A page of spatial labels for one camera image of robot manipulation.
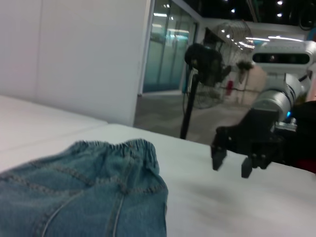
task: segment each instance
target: white table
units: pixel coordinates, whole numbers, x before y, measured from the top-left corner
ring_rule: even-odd
[[[0,96],[0,152],[106,124],[94,118]]]
[[[120,143],[144,138],[157,150],[168,189],[170,237],[307,237],[316,230],[316,179],[281,164],[240,177],[243,156],[229,154],[219,172],[210,148],[148,131],[109,124],[49,142],[3,152],[1,170],[52,155],[77,140]]]

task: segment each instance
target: black pole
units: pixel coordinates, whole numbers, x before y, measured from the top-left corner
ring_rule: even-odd
[[[189,129],[190,118],[191,118],[191,113],[193,109],[194,99],[197,92],[197,87],[198,87],[198,74],[195,74],[192,78],[191,91],[189,95],[187,110],[186,110],[186,113],[184,114],[182,126],[181,126],[180,138],[184,140],[187,138],[187,133]]]

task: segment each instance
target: floor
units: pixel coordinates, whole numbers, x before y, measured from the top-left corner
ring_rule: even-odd
[[[223,103],[208,109],[194,109],[187,140],[211,144],[216,128],[240,121],[249,109],[254,92],[233,92]],[[183,119],[182,95],[148,95],[138,97],[134,126],[144,130],[180,136]]]

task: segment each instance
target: denim fabric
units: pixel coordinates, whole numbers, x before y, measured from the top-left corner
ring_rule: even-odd
[[[166,236],[154,146],[77,142],[0,174],[0,237]]]

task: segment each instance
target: doorway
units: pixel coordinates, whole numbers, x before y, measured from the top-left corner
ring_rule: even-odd
[[[194,19],[178,5],[171,0],[156,0],[143,92],[180,89],[185,52],[196,30]]]

